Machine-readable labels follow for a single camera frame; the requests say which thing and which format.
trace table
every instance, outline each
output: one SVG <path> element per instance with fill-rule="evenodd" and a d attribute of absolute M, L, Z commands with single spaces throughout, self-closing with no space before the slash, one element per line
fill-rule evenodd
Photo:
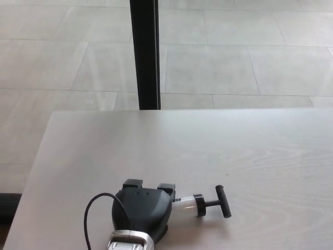
<path fill-rule="evenodd" d="M 4 250 L 86 249 L 83 214 L 127 178 L 216 198 L 232 217 L 170 225 L 159 250 L 333 249 L 333 110 L 53 113 Z M 92 248 L 113 230 L 112 200 L 91 207 Z"/>

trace white table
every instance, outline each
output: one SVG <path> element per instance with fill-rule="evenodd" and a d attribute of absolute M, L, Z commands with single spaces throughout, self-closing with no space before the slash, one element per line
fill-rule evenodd
<path fill-rule="evenodd" d="M 202 221 L 170 225 L 160 250 L 333 249 L 333 110 L 53 113 L 5 250 L 86 249 L 83 214 L 127 178 L 216 198 Z M 92 206 L 93 250 L 112 232 L 112 200 Z"/>

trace black cable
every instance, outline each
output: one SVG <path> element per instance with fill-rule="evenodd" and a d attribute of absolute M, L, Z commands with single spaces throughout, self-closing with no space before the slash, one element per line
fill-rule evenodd
<path fill-rule="evenodd" d="M 92 205 L 92 203 L 97 200 L 98 198 L 102 197 L 102 196 L 109 196 L 111 198 L 113 198 L 115 201 L 118 202 L 118 204 L 120 205 L 121 207 L 121 210 L 123 211 L 123 213 L 125 214 L 125 217 L 127 219 L 127 222 L 128 222 L 128 225 L 129 225 L 129 228 L 130 227 L 130 220 L 129 220 L 129 216 L 128 214 L 126 213 L 126 210 L 125 210 L 125 207 L 124 205 L 121 203 L 121 201 L 116 197 L 114 196 L 113 194 L 109 194 L 109 193 L 101 193 L 101 194 L 97 194 L 94 198 L 92 198 L 90 200 L 90 202 L 88 203 L 86 209 L 85 209 L 85 212 L 84 212 L 84 220 L 83 220 L 83 223 L 84 223 L 84 237 L 85 237 L 85 241 L 87 243 L 87 247 L 88 247 L 88 250 L 92 250 L 91 246 L 90 246 L 90 241 L 89 241 L 89 237 L 88 237 L 88 229 L 87 229 L 87 218 L 88 218 L 88 211 L 89 211 L 89 208 L 90 206 Z"/>

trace black handle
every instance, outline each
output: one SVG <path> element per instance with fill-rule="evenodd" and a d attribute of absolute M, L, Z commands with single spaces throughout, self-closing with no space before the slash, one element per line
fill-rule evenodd
<path fill-rule="evenodd" d="M 231 217 L 231 211 L 229 208 L 229 204 L 228 204 L 228 200 L 227 197 L 225 196 L 224 190 L 223 190 L 223 186 L 222 185 L 217 185 L 215 187 L 216 189 L 216 193 L 217 196 L 219 198 L 220 201 L 220 205 L 221 205 L 221 209 L 222 209 L 222 213 L 224 218 L 230 218 Z"/>

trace floor tile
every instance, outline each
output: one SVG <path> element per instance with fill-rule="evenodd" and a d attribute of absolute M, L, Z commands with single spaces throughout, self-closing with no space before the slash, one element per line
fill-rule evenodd
<path fill-rule="evenodd" d="M 207 43 L 202 10 L 162 9 L 159 16 L 160 43 Z"/>
<path fill-rule="evenodd" d="M 300 108 L 312 107 L 307 96 L 214 95 L 215 108 Z"/>
<path fill-rule="evenodd" d="M 133 44 L 90 43 L 73 89 L 137 92 Z"/>
<path fill-rule="evenodd" d="M 234 0 L 171 0 L 171 9 L 236 9 Z"/>
<path fill-rule="evenodd" d="M 12 108 L 14 107 L 19 92 L 16 90 L 2 90 L 0 89 L 0 129 L 8 118 Z"/>
<path fill-rule="evenodd" d="M 235 0 L 237 9 L 268 11 L 302 11 L 298 0 Z"/>
<path fill-rule="evenodd" d="M 44 132 L 49 115 L 59 110 L 113 110 L 116 92 L 20 91 L 1 132 Z"/>
<path fill-rule="evenodd" d="M 117 94 L 115 110 L 139 110 L 137 93 L 119 92 Z"/>
<path fill-rule="evenodd" d="M 298 0 L 304 11 L 333 12 L 332 0 Z"/>
<path fill-rule="evenodd" d="M 311 96 L 310 99 L 315 108 L 333 107 L 333 97 Z"/>
<path fill-rule="evenodd" d="M 87 43 L 0 41 L 0 88 L 70 89 Z"/>
<path fill-rule="evenodd" d="M 113 110 L 116 93 L 21 91 L 0 130 L 0 164 L 32 164 L 52 111 Z"/>
<path fill-rule="evenodd" d="M 32 166 L 0 164 L 0 193 L 23 193 Z"/>
<path fill-rule="evenodd" d="M 43 138 L 42 132 L 0 132 L 0 164 L 32 165 Z"/>
<path fill-rule="evenodd" d="M 287 45 L 333 46 L 333 13 L 275 12 Z"/>
<path fill-rule="evenodd" d="M 285 44 L 270 12 L 205 10 L 204 14 L 208 44 Z"/>
<path fill-rule="evenodd" d="M 56 40 L 128 42 L 132 30 L 128 8 L 71 7 Z"/>
<path fill-rule="evenodd" d="M 105 0 L 0 0 L 0 5 L 104 6 Z"/>
<path fill-rule="evenodd" d="M 128 0 L 106 0 L 106 6 L 110 7 L 130 7 L 130 1 Z M 170 7 L 170 0 L 159 0 L 158 7 L 160 9 L 169 9 Z"/>
<path fill-rule="evenodd" d="M 246 46 L 168 45 L 166 92 L 258 94 Z"/>
<path fill-rule="evenodd" d="M 249 46 L 263 95 L 333 95 L 333 58 L 324 47 Z"/>
<path fill-rule="evenodd" d="M 213 109 L 212 95 L 161 94 L 161 109 Z"/>
<path fill-rule="evenodd" d="M 68 7 L 0 6 L 1 39 L 51 39 Z"/>

